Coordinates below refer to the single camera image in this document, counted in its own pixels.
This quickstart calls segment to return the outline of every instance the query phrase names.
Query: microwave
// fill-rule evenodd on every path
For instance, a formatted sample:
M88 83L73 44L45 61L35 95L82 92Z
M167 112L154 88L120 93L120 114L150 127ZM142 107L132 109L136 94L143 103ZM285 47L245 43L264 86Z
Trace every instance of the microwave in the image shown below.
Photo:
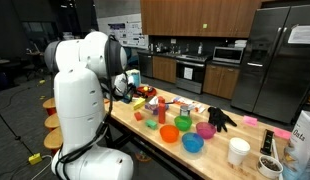
M213 61L240 64L244 48L215 47Z

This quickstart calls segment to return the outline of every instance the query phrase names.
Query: orange bowl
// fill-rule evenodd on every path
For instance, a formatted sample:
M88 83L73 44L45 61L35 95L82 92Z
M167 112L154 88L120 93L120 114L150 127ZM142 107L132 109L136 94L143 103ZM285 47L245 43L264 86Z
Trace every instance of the orange bowl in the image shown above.
M173 125L165 125L159 130L163 141L173 143L177 141L179 130Z

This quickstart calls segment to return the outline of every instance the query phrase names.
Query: black glove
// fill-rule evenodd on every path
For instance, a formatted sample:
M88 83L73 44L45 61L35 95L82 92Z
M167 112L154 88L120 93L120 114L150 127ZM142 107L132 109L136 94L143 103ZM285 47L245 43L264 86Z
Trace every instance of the black glove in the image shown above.
M209 107L209 120L208 122L217 127L217 132L221 132L222 128L227 132L227 128L225 123L228 122L233 126L237 126L237 124L231 120L220 108Z

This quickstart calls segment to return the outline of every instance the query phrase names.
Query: lower cabinet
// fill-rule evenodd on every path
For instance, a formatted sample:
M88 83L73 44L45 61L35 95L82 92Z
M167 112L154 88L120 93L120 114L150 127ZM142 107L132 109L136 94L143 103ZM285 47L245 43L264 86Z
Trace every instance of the lower cabinet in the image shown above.
M153 77L163 81L175 83L176 81L176 60L153 56Z
M231 99L238 75L236 68L207 65L203 92Z

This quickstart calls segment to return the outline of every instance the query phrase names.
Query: blue bowl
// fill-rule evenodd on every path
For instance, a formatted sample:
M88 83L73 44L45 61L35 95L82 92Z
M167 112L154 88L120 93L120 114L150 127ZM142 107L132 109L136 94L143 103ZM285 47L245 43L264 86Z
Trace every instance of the blue bowl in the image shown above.
M186 151L197 153L204 145L203 138L197 133L186 133L182 137L182 142Z

